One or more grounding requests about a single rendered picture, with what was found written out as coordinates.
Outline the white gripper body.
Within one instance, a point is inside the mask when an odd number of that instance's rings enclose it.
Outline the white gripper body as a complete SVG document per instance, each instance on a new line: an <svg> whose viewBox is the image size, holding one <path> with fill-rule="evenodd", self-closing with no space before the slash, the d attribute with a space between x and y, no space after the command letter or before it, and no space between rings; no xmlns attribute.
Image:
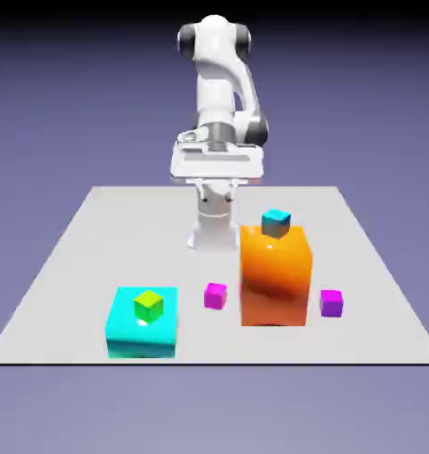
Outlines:
<svg viewBox="0 0 429 454"><path fill-rule="evenodd" d="M183 180L259 180L263 177L264 151L256 145L227 143L227 150L212 151L207 142L175 143L170 175Z"/></svg>

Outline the small cyan cube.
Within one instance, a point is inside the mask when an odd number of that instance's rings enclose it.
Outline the small cyan cube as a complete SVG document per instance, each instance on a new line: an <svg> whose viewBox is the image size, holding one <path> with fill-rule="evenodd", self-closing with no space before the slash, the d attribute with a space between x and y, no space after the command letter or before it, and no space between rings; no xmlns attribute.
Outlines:
<svg viewBox="0 0 429 454"><path fill-rule="evenodd" d="M289 212L272 208L261 216L261 233L280 239L290 230L291 219Z"/></svg>

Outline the small magenta cube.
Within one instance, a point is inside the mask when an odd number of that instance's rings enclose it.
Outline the small magenta cube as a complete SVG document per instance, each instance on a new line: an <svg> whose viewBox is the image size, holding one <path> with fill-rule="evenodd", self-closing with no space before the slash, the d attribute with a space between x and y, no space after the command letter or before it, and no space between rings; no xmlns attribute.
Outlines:
<svg viewBox="0 0 429 454"><path fill-rule="evenodd" d="M222 310L227 298L227 286L209 282L204 291L204 307L208 309Z"/></svg>

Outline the small green cube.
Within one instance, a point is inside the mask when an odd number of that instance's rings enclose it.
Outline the small green cube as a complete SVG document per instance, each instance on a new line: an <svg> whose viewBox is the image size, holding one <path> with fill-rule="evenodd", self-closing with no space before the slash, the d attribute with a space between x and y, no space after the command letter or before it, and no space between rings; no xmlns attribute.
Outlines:
<svg viewBox="0 0 429 454"><path fill-rule="evenodd" d="M162 316L164 299L161 295L147 290L134 299L134 310L139 320L150 324Z"/></svg>

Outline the small purple cube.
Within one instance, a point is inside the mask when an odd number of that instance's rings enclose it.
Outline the small purple cube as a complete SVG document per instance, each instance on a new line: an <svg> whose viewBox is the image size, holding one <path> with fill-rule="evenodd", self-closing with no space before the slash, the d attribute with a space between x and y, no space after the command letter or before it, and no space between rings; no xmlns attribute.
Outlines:
<svg viewBox="0 0 429 454"><path fill-rule="evenodd" d="M321 316L341 317L344 300L342 292L335 289L324 289L320 293Z"/></svg>

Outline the large orange box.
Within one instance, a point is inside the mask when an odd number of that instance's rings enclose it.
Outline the large orange box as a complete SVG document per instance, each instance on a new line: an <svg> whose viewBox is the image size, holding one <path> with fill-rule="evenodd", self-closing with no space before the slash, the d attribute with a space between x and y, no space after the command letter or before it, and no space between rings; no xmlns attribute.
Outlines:
<svg viewBox="0 0 429 454"><path fill-rule="evenodd" d="M313 255L305 232L292 226L281 238L261 227L240 228L242 326L304 326Z"/></svg>

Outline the large cyan box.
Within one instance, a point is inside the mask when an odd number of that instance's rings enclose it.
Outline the large cyan box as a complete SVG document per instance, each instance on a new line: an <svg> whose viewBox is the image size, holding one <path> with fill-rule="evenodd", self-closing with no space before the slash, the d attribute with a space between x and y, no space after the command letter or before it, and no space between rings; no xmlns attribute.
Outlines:
<svg viewBox="0 0 429 454"><path fill-rule="evenodd" d="M135 315L134 299L151 290L164 299L160 318L147 324ZM178 290L175 287L119 287L105 323L110 358L172 358L176 352Z"/></svg>

